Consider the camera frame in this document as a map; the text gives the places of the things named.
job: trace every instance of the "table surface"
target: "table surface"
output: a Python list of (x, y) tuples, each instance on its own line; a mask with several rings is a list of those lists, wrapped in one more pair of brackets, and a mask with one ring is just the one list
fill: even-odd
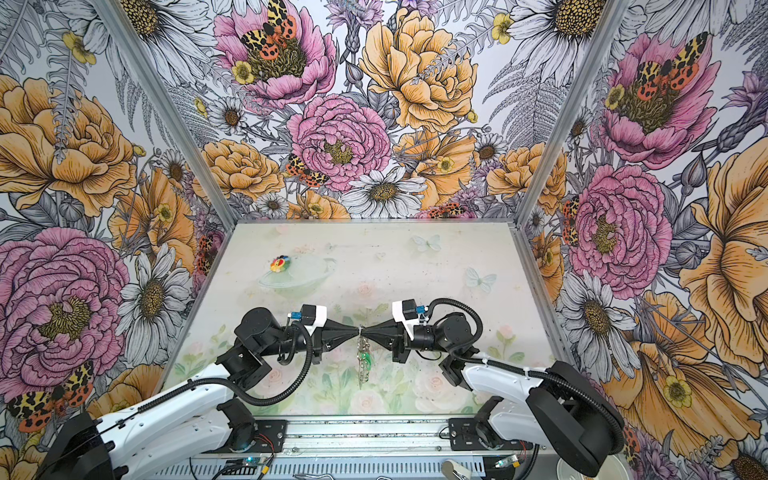
[[(286, 272), (292, 273), (293, 285), (264, 286), (273, 283), (270, 263), (279, 255), (291, 259)], [(325, 305), (330, 319), (371, 326), (392, 318), (392, 301), (429, 304), (444, 296), (467, 303), (483, 319), (479, 349), (528, 366), (554, 361), (506, 223), (242, 223), (220, 259), (165, 388), (226, 351), (243, 314), (257, 306), (283, 322), (303, 303)], [(439, 309), (436, 318), (451, 311)], [(357, 348), (350, 340), (324, 353), (291, 397), (253, 408), (254, 415), (473, 413), (488, 398), (448, 384), (438, 362), (412, 354), (405, 365), (393, 364), (391, 353), (373, 342), (369, 380), (361, 386)], [(289, 366), (273, 357), (267, 361), (272, 372), (251, 391), (259, 396), (290, 385), (303, 354)]]

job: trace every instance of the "orange peony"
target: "orange peony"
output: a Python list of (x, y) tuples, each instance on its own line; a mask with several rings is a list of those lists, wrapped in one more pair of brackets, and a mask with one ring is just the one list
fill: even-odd
[(120, 196), (108, 221), (112, 246), (130, 253), (143, 250), (154, 258), (167, 243), (176, 248), (176, 259), (191, 272), (197, 243), (186, 200), (174, 191), (160, 168), (154, 169), (151, 180), (142, 176), (140, 190), (141, 194)]
[(346, 208), (335, 198), (320, 195), (314, 190), (308, 190), (306, 195), (299, 195), (296, 199), (299, 205), (289, 204), (288, 218), (318, 218), (321, 220), (335, 220), (351, 218)]
[[(724, 467), (738, 456), (736, 440), (759, 436), (760, 423), (750, 420), (752, 412), (724, 390), (732, 387), (720, 365), (705, 361), (712, 342), (704, 335), (704, 324), (672, 293), (646, 291), (638, 300), (641, 327), (630, 346), (641, 367), (633, 379), (619, 371), (621, 379), (604, 383), (605, 392), (627, 422), (656, 440), (674, 431), (675, 455), (689, 455), (712, 435), (721, 435), (725, 449), (714, 463)], [(740, 391), (746, 390), (741, 381), (735, 382)]]
[(45, 460), (45, 452), (27, 442), (22, 452), (12, 445), (0, 447), (0, 478), (8, 480), (32, 480)]
[(533, 239), (533, 256), (552, 302), (558, 299), (563, 287), (564, 261), (560, 253), (561, 246), (562, 239), (552, 233), (545, 237), (542, 232)]
[(28, 78), (22, 87), (0, 75), (0, 192), (26, 194), (17, 209), (36, 204), (46, 189), (67, 192), (97, 217), (136, 187), (133, 145), (96, 98), (76, 92), (72, 132), (57, 152), (52, 98), (60, 93), (45, 80)]
[[(226, 198), (235, 192), (256, 200), (285, 187), (280, 165), (245, 142), (222, 140), (205, 144), (203, 158)], [(205, 197), (197, 179), (194, 190)]]
[(472, 179), (472, 166), (480, 165), (475, 151), (475, 138), (445, 135), (442, 140), (430, 131), (418, 131), (400, 137), (392, 150), (401, 164), (415, 164), (411, 178), (424, 177), (426, 190), (420, 192), (422, 209), (444, 204), (461, 190), (459, 182), (468, 185)]
[(424, 74), (452, 43), (453, 34), (435, 30), (432, 20), (406, 8), (397, 12), (394, 33), (381, 22), (368, 31), (360, 68), (376, 81), (371, 90), (395, 95), (401, 127), (445, 133), (469, 114), (478, 68), (469, 62), (469, 55), (438, 74)]
[(159, 365), (139, 365), (125, 370), (112, 381), (104, 395), (88, 405), (88, 413), (97, 419), (150, 398), (162, 375), (163, 367)]
[(709, 208), (691, 204), (712, 229), (710, 252), (680, 271), (690, 305), (707, 316), (707, 338), (724, 362), (760, 374), (768, 362), (768, 138), (710, 168)]
[[(528, 185), (531, 184), (538, 163), (541, 161), (544, 146), (542, 142), (530, 149), (521, 147), (516, 151), (509, 151), (506, 155), (502, 155), (499, 160), (504, 167), (488, 172), (488, 193), (491, 195), (504, 194), (507, 197), (517, 192), (525, 192)], [(541, 205), (547, 215), (554, 215), (558, 210), (560, 200), (565, 196), (565, 165), (567, 162), (565, 153), (561, 152), (554, 169), (547, 177), (544, 190), (541, 191), (541, 196), (538, 198), (538, 204)]]

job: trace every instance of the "red wire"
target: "red wire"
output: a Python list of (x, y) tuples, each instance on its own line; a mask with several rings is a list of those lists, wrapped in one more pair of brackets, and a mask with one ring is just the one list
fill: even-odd
[(272, 443), (272, 440), (269, 440), (269, 439), (268, 439), (268, 438), (267, 438), (265, 435), (262, 435), (262, 434), (258, 434), (258, 435), (256, 435), (256, 436), (257, 436), (257, 437), (261, 437), (261, 438), (262, 438), (262, 439), (264, 439), (264, 440), (265, 440), (267, 443), (269, 443), (269, 444), (270, 444), (270, 448), (272, 449), (272, 453), (273, 453), (273, 455), (274, 455), (274, 453), (275, 453), (275, 445)]

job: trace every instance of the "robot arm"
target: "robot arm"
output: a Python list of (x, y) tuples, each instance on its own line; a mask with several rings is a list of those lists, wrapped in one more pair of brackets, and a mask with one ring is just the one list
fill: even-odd
[[(430, 323), (438, 305), (464, 310), (475, 321), (475, 333), (463, 312)], [(414, 300), (394, 302), (392, 317), (360, 334), (391, 350), (395, 362), (405, 363), (411, 350), (447, 352), (440, 369), (452, 385), (493, 395), (478, 424), (484, 443), (520, 439), (551, 446), (570, 466), (592, 477), (608, 455), (622, 450), (621, 415), (567, 363), (529, 369), (480, 353), (472, 344), (482, 333), (482, 321), (455, 300), (437, 299), (428, 307)]]
[[(272, 313), (256, 308), (235, 328), (233, 347), (203, 371), (137, 405), (92, 420), (87, 414), (68, 420), (38, 470), (38, 480), (141, 480), (180, 460), (228, 446), (245, 451), (257, 435), (253, 416), (234, 395), (266, 406), (287, 398), (312, 363), (359, 330), (326, 318), (325, 307), (304, 305), (282, 327)], [(246, 391), (272, 369), (264, 356), (287, 364), (296, 351), (307, 351), (294, 384), (271, 399)]]

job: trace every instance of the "keychain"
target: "keychain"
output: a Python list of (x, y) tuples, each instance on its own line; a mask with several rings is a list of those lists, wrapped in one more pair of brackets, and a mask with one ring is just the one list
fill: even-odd
[(357, 339), (357, 362), (358, 362), (358, 382), (360, 388), (362, 384), (368, 382), (368, 374), (371, 371), (371, 344), (368, 339), (359, 336)]

